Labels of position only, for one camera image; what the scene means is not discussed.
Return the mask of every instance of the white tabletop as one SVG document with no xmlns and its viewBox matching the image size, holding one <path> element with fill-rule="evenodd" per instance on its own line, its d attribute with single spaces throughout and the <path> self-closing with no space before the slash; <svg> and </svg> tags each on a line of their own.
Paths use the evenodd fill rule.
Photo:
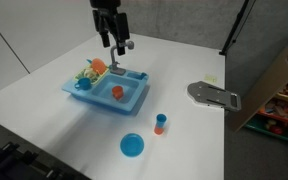
<svg viewBox="0 0 288 180">
<path fill-rule="evenodd" d="M 196 105 L 189 83 L 211 77 L 224 88 L 218 50 L 132 35 L 121 67 L 146 72 L 149 91 L 137 114 L 122 115 L 74 99 L 61 86 L 109 48 L 96 36 L 0 91 L 0 124 L 95 180 L 219 180 L 224 176 L 224 111 Z M 153 132 L 156 115 L 168 121 Z M 142 154 L 120 151 L 128 133 L 144 139 Z"/>
</svg>

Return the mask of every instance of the sink basin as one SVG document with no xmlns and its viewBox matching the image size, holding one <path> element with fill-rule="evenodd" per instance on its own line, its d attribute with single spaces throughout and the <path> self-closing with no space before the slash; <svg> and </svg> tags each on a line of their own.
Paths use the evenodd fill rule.
<svg viewBox="0 0 288 180">
<path fill-rule="evenodd" d="M 62 89 L 71 93 L 75 98 L 95 105 L 104 105 L 122 113 L 130 113 L 143 92 L 148 75 L 126 70 L 124 75 L 107 72 L 104 77 L 89 90 L 77 90 L 76 80 L 69 80 Z M 124 95 L 116 100 L 112 95 L 114 86 L 122 86 Z"/>
</svg>

